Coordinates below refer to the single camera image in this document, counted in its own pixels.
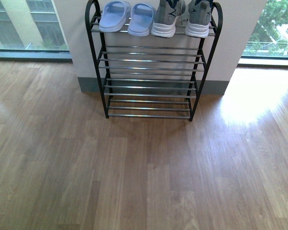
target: shoe rack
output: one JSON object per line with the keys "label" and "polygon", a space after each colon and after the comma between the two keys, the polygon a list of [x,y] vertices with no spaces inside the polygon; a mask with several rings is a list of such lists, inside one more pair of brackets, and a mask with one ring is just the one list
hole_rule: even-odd
{"label": "shoe rack", "polygon": [[[85,10],[85,25],[105,117],[192,121],[222,29],[223,13],[219,3],[213,3],[212,14],[217,14],[218,19],[217,24],[213,17],[211,20],[208,37],[213,42],[206,59],[203,46],[207,38],[192,37],[198,40],[197,47],[143,46],[141,39],[148,37],[137,38],[137,44],[130,38],[130,45],[119,46],[115,41],[119,40],[120,35],[132,37],[127,34],[130,19],[120,31],[111,35],[117,36],[117,39],[107,44],[105,33],[98,29],[102,16],[98,0],[89,0]],[[174,37],[186,36],[184,28],[183,23],[176,25]],[[93,33],[100,34],[100,41],[95,38],[94,41]],[[162,44],[167,44],[171,38],[155,39],[163,39]],[[100,50],[96,50],[97,42],[101,46]]]}

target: wooden floor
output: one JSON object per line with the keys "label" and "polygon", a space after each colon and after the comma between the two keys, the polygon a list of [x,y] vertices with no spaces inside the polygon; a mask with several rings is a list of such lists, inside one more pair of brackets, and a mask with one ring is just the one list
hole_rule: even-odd
{"label": "wooden floor", "polygon": [[288,230],[288,71],[192,123],[105,119],[72,64],[0,62],[0,230]]}

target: baseboard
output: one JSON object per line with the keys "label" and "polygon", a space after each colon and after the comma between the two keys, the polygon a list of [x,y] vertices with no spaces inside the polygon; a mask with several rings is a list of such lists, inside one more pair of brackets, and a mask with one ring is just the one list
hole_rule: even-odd
{"label": "baseboard", "polygon": [[[99,92],[97,78],[78,78],[78,81],[79,81],[82,92]],[[228,84],[229,84],[229,81],[206,80],[202,94],[224,95]],[[167,83],[167,85],[164,85],[164,86],[165,87],[177,87],[177,84]],[[136,92],[137,93],[151,93],[152,91],[137,89]]]}

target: gray sneaker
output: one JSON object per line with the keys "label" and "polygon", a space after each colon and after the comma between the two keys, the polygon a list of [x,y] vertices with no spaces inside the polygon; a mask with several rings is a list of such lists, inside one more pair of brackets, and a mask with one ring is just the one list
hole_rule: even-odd
{"label": "gray sneaker", "polygon": [[211,21],[213,0],[192,0],[189,4],[190,19],[185,34],[192,37],[207,37]]}
{"label": "gray sneaker", "polygon": [[185,11],[186,3],[184,0],[160,0],[151,34],[159,37],[174,36],[176,20]]}

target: glass window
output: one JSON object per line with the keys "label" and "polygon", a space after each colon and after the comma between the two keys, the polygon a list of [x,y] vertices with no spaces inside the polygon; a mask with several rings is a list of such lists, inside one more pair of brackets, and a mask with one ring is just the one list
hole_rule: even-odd
{"label": "glass window", "polygon": [[0,1],[0,49],[68,51],[52,1]]}
{"label": "glass window", "polygon": [[268,0],[242,56],[288,58],[288,0]]}

